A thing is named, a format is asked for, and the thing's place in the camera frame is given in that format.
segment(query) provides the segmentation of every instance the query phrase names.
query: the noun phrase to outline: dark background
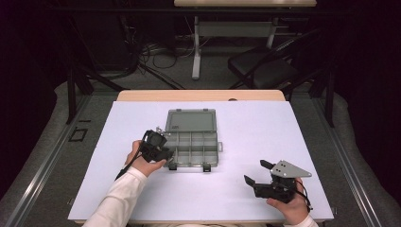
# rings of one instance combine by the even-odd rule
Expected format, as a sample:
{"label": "dark background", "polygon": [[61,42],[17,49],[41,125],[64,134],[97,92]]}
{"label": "dark background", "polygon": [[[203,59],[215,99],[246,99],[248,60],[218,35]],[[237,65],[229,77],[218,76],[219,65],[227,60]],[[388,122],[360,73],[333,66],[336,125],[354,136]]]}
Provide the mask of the dark background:
{"label": "dark background", "polygon": [[[173,7],[173,1],[134,1],[137,6]],[[62,6],[110,7],[110,0],[48,1]],[[357,146],[383,187],[400,203],[399,150],[401,78],[401,26],[396,6],[390,1],[318,1],[323,9],[354,9],[355,16],[342,20],[314,18],[316,25],[342,31],[347,43],[336,59],[335,91],[349,104]],[[143,39],[174,45],[183,21],[176,17],[138,19]],[[57,97],[54,89],[66,81],[72,61],[98,71],[131,67],[129,46],[116,16],[76,15],[74,24],[50,17],[35,1],[4,1],[0,8],[0,73],[2,115],[0,196],[7,192],[38,141]],[[335,44],[344,39],[328,36]],[[113,55],[108,54],[113,46]],[[327,58],[336,48],[324,47]]]}

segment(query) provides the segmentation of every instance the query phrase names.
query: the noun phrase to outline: white tabletop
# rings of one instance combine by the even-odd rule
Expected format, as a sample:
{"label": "white tabletop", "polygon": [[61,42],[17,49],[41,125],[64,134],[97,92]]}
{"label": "white tabletop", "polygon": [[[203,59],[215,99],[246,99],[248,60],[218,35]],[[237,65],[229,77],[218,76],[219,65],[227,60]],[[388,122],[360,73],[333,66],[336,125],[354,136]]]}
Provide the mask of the white tabletop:
{"label": "white tabletop", "polygon": [[316,0],[174,0],[176,7],[315,7]]}
{"label": "white tabletop", "polygon": [[86,220],[113,183],[131,142],[146,130],[164,128],[168,110],[215,109],[218,140],[223,144],[217,167],[162,168],[148,179],[131,221],[136,223],[270,222],[284,217],[256,198],[244,175],[269,183],[259,164],[286,160],[312,173],[304,178],[316,220],[332,219],[330,206],[294,113],[285,101],[124,102],[113,104],[69,219]]}

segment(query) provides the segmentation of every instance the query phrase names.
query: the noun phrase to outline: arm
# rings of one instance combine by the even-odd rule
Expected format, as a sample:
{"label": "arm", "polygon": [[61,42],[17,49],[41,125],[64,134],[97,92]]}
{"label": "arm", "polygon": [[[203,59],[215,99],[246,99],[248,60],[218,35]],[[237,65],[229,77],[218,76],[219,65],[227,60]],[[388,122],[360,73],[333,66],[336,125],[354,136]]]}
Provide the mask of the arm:
{"label": "arm", "polygon": [[[133,158],[139,144],[139,141],[132,143],[132,152],[127,156],[126,164]],[[137,158],[127,173],[113,183],[84,226],[126,226],[148,176],[161,168],[165,162],[166,160],[163,160],[150,164],[142,157]]]}
{"label": "arm", "polygon": [[[304,188],[302,186],[301,178],[297,178],[297,190],[303,192]],[[288,225],[287,227],[318,227],[318,224],[309,215],[306,207],[305,199],[295,193],[294,199],[289,203],[283,203],[272,198],[268,198],[266,203],[270,206],[275,207],[281,213],[283,213],[286,218]]]}

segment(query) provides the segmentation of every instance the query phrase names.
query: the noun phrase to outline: white sleeve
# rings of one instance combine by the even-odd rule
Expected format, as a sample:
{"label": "white sleeve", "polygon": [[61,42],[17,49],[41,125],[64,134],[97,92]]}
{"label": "white sleeve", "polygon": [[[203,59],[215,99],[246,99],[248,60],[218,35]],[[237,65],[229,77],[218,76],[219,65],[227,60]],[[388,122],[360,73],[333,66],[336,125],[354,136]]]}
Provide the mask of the white sleeve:
{"label": "white sleeve", "polygon": [[319,227],[311,216],[307,216],[301,223],[297,225],[284,225],[285,227]]}
{"label": "white sleeve", "polygon": [[113,183],[83,226],[126,226],[147,179],[142,172],[130,167]]}

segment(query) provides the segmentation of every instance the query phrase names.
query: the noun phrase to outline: human hand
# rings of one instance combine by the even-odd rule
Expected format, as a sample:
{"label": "human hand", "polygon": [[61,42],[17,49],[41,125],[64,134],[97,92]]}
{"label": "human hand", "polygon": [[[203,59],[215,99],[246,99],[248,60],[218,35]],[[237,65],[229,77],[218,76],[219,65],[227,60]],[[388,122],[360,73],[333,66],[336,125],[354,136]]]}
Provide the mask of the human hand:
{"label": "human hand", "polygon": [[[135,153],[139,149],[141,142],[142,141],[140,140],[132,142],[132,151],[127,155],[127,161],[125,163],[126,165],[128,165],[132,160],[132,158],[135,156]],[[140,172],[142,172],[145,176],[148,177],[150,173],[161,168],[165,163],[166,163],[165,159],[157,163],[148,163],[142,156],[140,156],[135,161],[133,161],[131,166],[138,169]]]}
{"label": "human hand", "polygon": [[[297,182],[297,190],[303,193],[304,188],[301,185],[301,178],[296,178],[295,181]],[[266,203],[270,206],[275,207],[277,210],[283,213],[288,224],[290,225],[297,225],[301,223],[309,215],[306,207],[305,198],[303,198],[298,193],[295,193],[294,199],[292,199],[292,201],[290,201],[289,203],[283,203],[272,198],[268,198],[266,200]]]}

